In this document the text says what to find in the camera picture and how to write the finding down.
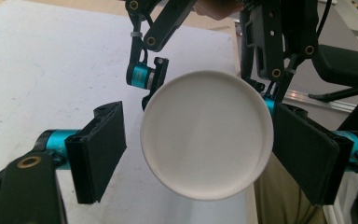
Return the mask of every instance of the human hand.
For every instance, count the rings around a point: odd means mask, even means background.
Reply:
[[[243,10],[243,5],[236,0],[198,0],[194,10],[199,15],[220,21],[232,13]]]

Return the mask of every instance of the screw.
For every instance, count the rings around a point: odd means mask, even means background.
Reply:
[[[278,68],[275,68],[274,70],[272,70],[272,76],[273,77],[280,77],[281,76],[281,70],[279,70]]]
[[[315,52],[315,48],[314,48],[313,46],[307,46],[307,47],[305,48],[305,53],[306,53],[307,55],[312,55],[313,52]]]
[[[137,1],[130,1],[130,9],[136,10],[138,9],[138,2]]]
[[[19,163],[17,163],[17,167],[19,167],[21,169],[30,168],[30,167],[37,165],[41,161],[42,161],[42,158],[37,157],[37,156],[27,157],[27,158],[19,161]]]
[[[150,45],[150,46],[155,45],[155,44],[156,44],[156,39],[155,39],[155,37],[153,37],[153,36],[148,37],[148,38],[147,38],[147,44]]]

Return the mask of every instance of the cable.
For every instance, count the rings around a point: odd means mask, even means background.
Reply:
[[[272,86],[275,84],[275,82],[270,82],[269,85],[268,85],[268,88],[266,90],[266,94],[265,96],[267,97],[271,97],[271,90],[272,90]]]
[[[322,29],[324,28],[324,24],[327,19],[328,12],[330,11],[330,7],[333,0],[327,0],[326,7],[324,8],[324,14],[322,15],[321,22],[319,23],[318,31],[316,32],[317,36],[319,37],[321,35]]]
[[[145,47],[142,48],[144,50],[144,60],[143,63],[147,63],[147,58],[148,58],[148,53],[147,53],[147,49]]]

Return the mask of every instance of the white table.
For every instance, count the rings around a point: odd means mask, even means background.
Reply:
[[[92,110],[124,105],[127,149],[100,203],[76,202],[69,171],[58,171],[69,223],[256,223],[253,188],[197,202],[150,172],[139,138],[147,91],[128,86],[132,26],[127,17],[26,1],[0,4],[0,170],[48,129],[82,129]],[[236,74],[232,36],[182,26],[156,55],[166,81],[195,70]]]

